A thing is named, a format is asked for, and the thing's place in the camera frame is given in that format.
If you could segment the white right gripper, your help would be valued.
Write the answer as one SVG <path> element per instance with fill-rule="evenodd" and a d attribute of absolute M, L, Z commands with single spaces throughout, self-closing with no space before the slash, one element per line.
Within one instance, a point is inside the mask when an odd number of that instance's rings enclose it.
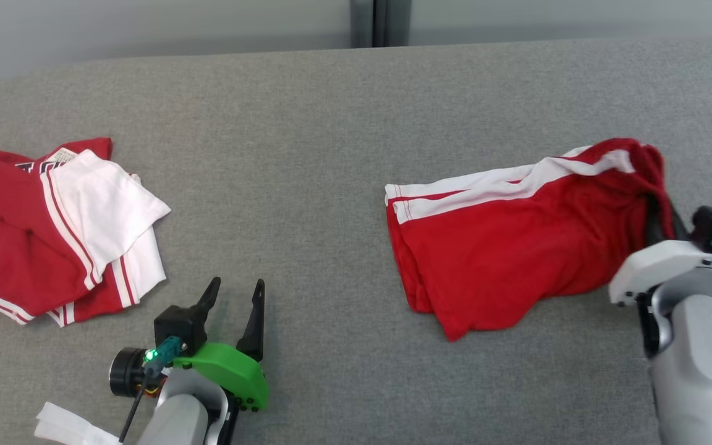
<path fill-rule="evenodd" d="M 695 268 L 712 269 L 712 253 L 689 242 L 690 234 L 671 199 L 665 213 L 647 213 L 644 248 L 622 262 L 608 292 L 616 306 L 630 305 L 638 294 Z"/>

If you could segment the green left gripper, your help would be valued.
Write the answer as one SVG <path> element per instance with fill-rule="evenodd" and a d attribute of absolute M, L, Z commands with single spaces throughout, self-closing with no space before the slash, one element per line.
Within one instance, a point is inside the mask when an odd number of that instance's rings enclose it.
<path fill-rule="evenodd" d="M 214 277 L 195 304 L 195 314 L 205 324 L 218 298 L 221 278 Z M 265 354 L 265 282 L 258 279 L 252 296 L 252 310 L 244 334 L 235 347 L 207 342 L 192 357 L 177 357 L 175 368 L 190 366 L 225 391 L 231 392 L 247 409 L 263 411 L 268 405 L 269 387 L 260 362 Z"/>

